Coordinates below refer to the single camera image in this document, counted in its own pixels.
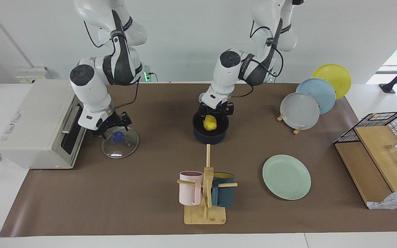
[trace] yellow fruit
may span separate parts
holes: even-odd
[[[212,131],[215,130],[217,128],[217,120],[215,119],[214,116],[212,115],[207,115],[205,117],[205,120],[203,121],[203,127],[207,130],[207,131]]]

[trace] green light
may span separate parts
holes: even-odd
[[[151,81],[151,76],[150,76],[150,74],[148,74],[147,72],[145,72],[145,80],[146,80],[147,82],[150,82],[150,81]]]

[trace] brown table mat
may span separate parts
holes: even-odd
[[[276,121],[282,99],[296,87],[262,85],[233,99],[226,138],[211,149],[215,171],[233,173],[238,182],[225,225],[185,225],[178,202],[179,172],[205,166],[192,116],[208,84],[142,84],[137,101],[123,109],[140,135],[135,153],[107,158],[101,138],[87,132],[73,169],[28,172],[0,237],[397,231],[397,209],[368,210],[333,145],[357,122],[345,98],[299,135]],[[249,90],[236,88],[236,94]],[[109,93],[120,104],[133,98],[134,87],[111,86]],[[265,186],[263,164],[276,154],[306,165],[312,187],[304,198],[283,200]]]

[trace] wire dish rack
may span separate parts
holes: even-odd
[[[360,142],[358,135],[355,132],[356,127],[372,127],[372,126],[389,126],[397,137],[397,112],[388,113],[372,113],[365,116],[350,130],[345,132],[334,144]]]

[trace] white table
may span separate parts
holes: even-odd
[[[32,85],[0,84],[0,135]],[[377,85],[352,85],[347,99],[358,118],[369,113],[397,111],[397,96],[384,94]],[[0,230],[27,174],[16,164],[0,162]],[[0,238],[0,247],[397,247],[397,232],[335,234],[208,234],[151,236],[62,236]]]

